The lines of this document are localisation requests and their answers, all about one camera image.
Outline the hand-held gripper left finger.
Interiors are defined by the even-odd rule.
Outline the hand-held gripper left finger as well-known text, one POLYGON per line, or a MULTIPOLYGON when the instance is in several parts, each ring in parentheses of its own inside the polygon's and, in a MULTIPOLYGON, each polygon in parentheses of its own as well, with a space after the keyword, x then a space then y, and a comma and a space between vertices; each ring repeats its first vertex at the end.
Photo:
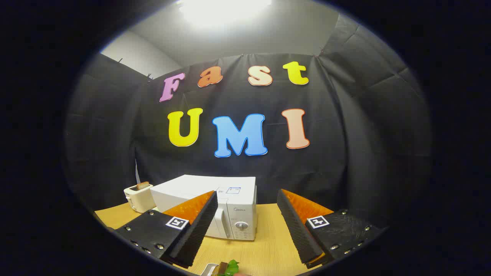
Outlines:
POLYGON ((209 191, 164 212, 148 210, 117 228, 115 234, 142 253, 188 268, 217 207, 217 193, 209 191))

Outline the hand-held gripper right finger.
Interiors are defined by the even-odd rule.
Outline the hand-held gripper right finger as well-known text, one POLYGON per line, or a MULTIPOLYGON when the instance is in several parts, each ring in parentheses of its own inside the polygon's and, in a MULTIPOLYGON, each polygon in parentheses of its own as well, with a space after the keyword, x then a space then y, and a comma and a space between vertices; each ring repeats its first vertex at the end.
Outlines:
POLYGON ((384 231, 381 225, 363 218, 361 212, 332 211, 284 189, 278 191, 277 205, 307 268, 352 255, 384 231))

